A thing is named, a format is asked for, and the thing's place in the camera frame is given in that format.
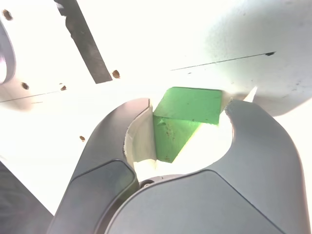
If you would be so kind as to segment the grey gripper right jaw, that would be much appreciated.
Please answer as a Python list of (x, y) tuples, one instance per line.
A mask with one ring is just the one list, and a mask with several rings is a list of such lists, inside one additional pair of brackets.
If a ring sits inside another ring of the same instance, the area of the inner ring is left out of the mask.
[(304, 234), (302, 164), (285, 129), (258, 105), (225, 109), (234, 138), (219, 160), (127, 199), (108, 234)]

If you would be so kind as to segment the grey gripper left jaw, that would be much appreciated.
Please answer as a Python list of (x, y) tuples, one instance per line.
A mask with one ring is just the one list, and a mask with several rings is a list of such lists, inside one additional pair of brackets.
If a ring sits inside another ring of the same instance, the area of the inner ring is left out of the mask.
[(49, 234), (103, 234), (114, 213), (139, 190), (124, 154), (130, 124), (150, 107), (148, 98), (128, 101), (93, 130), (48, 229)]

